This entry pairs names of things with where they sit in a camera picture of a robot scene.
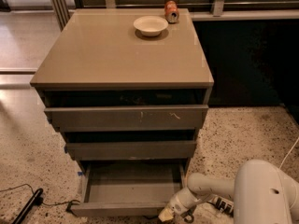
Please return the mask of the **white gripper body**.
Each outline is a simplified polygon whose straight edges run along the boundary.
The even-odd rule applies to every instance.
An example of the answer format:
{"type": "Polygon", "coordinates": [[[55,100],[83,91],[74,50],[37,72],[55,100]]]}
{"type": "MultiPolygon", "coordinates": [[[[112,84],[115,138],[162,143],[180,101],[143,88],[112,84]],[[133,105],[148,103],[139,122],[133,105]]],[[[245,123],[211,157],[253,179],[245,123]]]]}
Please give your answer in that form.
{"type": "Polygon", "coordinates": [[[188,188],[183,188],[177,192],[169,201],[166,210],[174,217],[175,215],[181,216],[187,224],[194,222],[194,209],[196,205],[202,203],[203,200],[188,188]]]}

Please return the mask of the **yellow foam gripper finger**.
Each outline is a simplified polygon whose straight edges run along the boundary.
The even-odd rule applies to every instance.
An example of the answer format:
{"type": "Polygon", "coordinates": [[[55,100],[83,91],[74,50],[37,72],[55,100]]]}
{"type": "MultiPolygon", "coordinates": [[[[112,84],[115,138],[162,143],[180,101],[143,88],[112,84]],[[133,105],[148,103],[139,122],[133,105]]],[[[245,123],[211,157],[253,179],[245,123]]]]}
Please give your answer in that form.
{"type": "Polygon", "coordinates": [[[158,218],[162,221],[162,222],[166,222],[166,221],[170,221],[174,218],[175,213],[172,209],[166,207],[164,208],[161,213],[159,214],[158,218]]]}

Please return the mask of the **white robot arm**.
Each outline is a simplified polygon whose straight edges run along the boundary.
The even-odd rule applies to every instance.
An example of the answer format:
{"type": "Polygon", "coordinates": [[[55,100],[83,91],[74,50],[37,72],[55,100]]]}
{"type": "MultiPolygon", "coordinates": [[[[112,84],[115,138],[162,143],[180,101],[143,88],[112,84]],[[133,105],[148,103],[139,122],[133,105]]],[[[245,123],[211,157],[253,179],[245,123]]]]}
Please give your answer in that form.
{"type": "Polygon", "coordinates": [[[189,175],[159,219],[179,215],[192,223],[192,211],[201,203],[233,216],[234,224],[299,224],[299,183],[267,161],[245,162],[233,180],[189,175]]]}

